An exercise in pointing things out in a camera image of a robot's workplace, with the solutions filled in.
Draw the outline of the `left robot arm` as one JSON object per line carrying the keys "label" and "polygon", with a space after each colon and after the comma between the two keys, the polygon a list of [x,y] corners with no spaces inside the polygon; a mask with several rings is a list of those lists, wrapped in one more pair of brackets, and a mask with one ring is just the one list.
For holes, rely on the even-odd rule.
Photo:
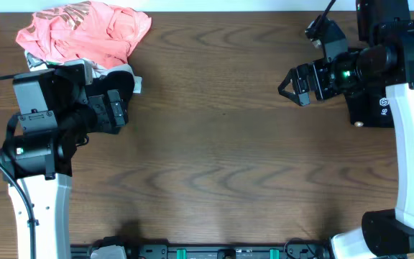
{"label": "left robot arm", "polygon": [[0,163],[25,195],[9,185],[20,258],[71,257],[71,160],[89,134],[116,135],[128,123],[135,83],[128,71],[91,78],[84,65],[14,77],[19,113],[8,122]]}

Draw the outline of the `black t-shirt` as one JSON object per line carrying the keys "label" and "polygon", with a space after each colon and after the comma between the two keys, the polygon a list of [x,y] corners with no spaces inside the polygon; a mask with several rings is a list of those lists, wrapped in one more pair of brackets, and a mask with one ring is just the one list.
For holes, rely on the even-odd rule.
{"label": "black t-shirt", "polygon": [[372,87],[371,108],[372,108],[372,126],[379,128],[393,128],[394,122],[390,110],[390,103],[386,98],[383,88]]}

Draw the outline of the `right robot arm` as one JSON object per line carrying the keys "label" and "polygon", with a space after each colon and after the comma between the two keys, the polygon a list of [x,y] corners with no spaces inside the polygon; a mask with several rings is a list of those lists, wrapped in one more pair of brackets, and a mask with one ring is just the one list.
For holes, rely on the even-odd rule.
{"label": "right robot arm", "polygon": [[289,70],[281,96],[299,106],[344,95],[356,126],[395,131],[398,194],[395,208],[366,212],[355,230],[308,246],[309,258],[406,258],[414,253],[414,19],[406,1],[358,1],[359,39],[350,48],[327,14],[305,29],[323,58]]}

